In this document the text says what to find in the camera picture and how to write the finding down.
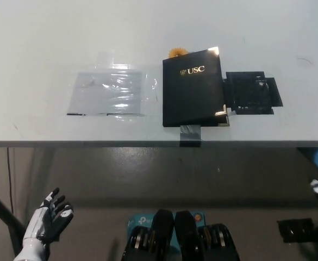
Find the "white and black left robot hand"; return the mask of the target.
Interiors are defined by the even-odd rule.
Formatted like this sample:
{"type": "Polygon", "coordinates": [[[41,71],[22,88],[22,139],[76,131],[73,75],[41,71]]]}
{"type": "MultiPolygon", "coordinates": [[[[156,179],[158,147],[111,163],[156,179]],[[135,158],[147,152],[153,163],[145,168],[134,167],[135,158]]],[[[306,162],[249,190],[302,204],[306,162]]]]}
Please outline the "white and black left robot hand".
{"type": "Polygon", "coordinates": [[[44,245],[58,241],[61,233],[74,217],[73,206],[57,198],[60,189],[51,191],[33,213],[23,239],[37,239],[44,245]]]}

